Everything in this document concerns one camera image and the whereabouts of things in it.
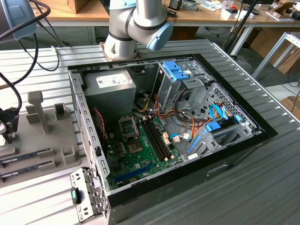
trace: cardboard box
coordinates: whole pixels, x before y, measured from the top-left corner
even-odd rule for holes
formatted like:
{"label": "cardboard box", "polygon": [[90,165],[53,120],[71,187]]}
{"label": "cardboard box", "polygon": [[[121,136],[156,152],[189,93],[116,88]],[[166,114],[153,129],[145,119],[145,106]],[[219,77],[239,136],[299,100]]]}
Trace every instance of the cardboard box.
{"label": "cardboard box", "polygon": [[270,14],[277,19],[286,19],[290,18],[290,15],[285,11],[289,8],[293,7],[292,2],[283,3],[273,9],[270,10]]}
{"label": "cardboard box", "polygon": [[221,18],[223,20],[228,20],[229,18],[234,18],[237,14],[237,9],[222,9]]}
{"label": "cardboard box", "polygon": [[[300,28],[298,27],[264,27],[258,33],[257,37],[251,43],[251,48],[259,53],[262,57],[266,57],[267,54],[271,51],[276,42],[280,39],[284,32],[299,32]],[[290,45],[290,42],[285,41],[285,43],[280,47],[280,49],[275,53],[275,55],[271,58],[270,63],[274,64],[276,60],[282,55],[285,49]],[[279,66],[279,70],[283,74],[287,74],[287,72],[292,68],[291,74],[293,72],[298,71],[300,69],[300,59],[299,53],[300,50],[297,50],[293,55],[289,56],[285,61],[282,62],[282,65]]]}
{"label": "cardboard box", "polygon": [[[289,111],[292,110],[296,96],[286,97],[281,100],[281,104],[283,104]],[[298,97],[296,105],[292,111],[293,115],[295,115],[298,119],[300,119],[300,97]]]}
{"label": "cardboard box", "polygon": [[40,0],[50,8],[69,13],[78,13],[90,0]]}

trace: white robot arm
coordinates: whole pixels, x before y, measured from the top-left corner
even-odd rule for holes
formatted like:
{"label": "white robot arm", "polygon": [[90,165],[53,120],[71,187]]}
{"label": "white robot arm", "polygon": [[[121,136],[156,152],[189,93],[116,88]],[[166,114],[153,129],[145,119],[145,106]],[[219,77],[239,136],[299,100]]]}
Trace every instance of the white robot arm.
{"label": "white robot arm", "polygon": [[111,0],[109,9],[109,35],[104,46],[109,59],[133,59],[136,41],[158,51],[172,34],[162,0]]}

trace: blue pcie slot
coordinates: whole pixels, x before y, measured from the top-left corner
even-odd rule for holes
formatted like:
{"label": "blue pcie slot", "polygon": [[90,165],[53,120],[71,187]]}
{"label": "blue pcie slot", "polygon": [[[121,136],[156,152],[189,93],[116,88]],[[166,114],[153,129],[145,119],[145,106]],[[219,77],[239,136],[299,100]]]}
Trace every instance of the blue pcie slot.
{"label": "blue pcie slot", "polygon": [[115,179],[115,181],[118,182],[118,181],[122,181],[122,180],[126,180],[126,179],[129,179],[129,178],[132,178],[132,177],[134,177],[136,175],[139,175],[141,173],[144,173],[144,172],[148,171],[150,169],[150,167],[152,167],[152,166],[153,166],[153,164],[151,163],[150,165],[147,165],[147,166],[145,166],[145,167],[143,167],[141,169],[138,169],[136,171],[133,171],[133,172],[127,173],[125,175],[119,176],[119,177],[117,177]]}

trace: ribbed metal surface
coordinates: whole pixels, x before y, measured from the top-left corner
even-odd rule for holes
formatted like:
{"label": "ribbed metal surface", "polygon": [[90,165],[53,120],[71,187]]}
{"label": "ribbed metal surface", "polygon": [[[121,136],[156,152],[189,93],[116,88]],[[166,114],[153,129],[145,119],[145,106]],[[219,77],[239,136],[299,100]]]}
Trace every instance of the ribbed metal surface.
{"label": "ribbed metal surface", "polygon": [[[207,40],[172,41],[159,52],[150,52],[142,45],[138,48],[143,57],[201,53],[279,135],[237,167],[124,224],[298,224],[299,124],[263,88],[253,83],[245,71]],[[66,66],[105,61],[98,46],[61,48],[58,52],[62,62],[57,71],[51,73],[35,67],[29,78],[17,86],[23,107],[28,105],[28,91],[42,90],[44,108],[65,102],[72,109]],[[55,67],[55,60],[50,49],[41,50],[38,61],[45,62],[45,67]],[[1,71],[11,80],[21,77],[30,63],[21,50],[0,52]],[[0,91],[1,96],[4,94],[10,97],[0,99],[2,108],[17,104],[11,90]],[[77,215],[68,191],[71,171],[0,188],[1,224],[33,221],[35,224],[76,224]],[[98,218],[90,223],[104,224],[104,220]]]}

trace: motherboard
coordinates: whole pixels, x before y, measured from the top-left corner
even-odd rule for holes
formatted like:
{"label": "motherboard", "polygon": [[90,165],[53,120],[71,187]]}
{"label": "motherboard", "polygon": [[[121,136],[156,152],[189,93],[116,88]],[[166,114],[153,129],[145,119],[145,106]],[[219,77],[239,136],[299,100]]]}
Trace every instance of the motherboard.
{"label": "motherboard", "polygon": [[[106,143],[107,162],[111,169],[108,183],[111,189],[117,189],[183,162],[177,149],[167,141],[168,134],[159,118],[134,121],[138,136],[124,140],[120,126],[116,125]],[[135,124],[130,125],[127,122],[125,128],[134,131]]]}

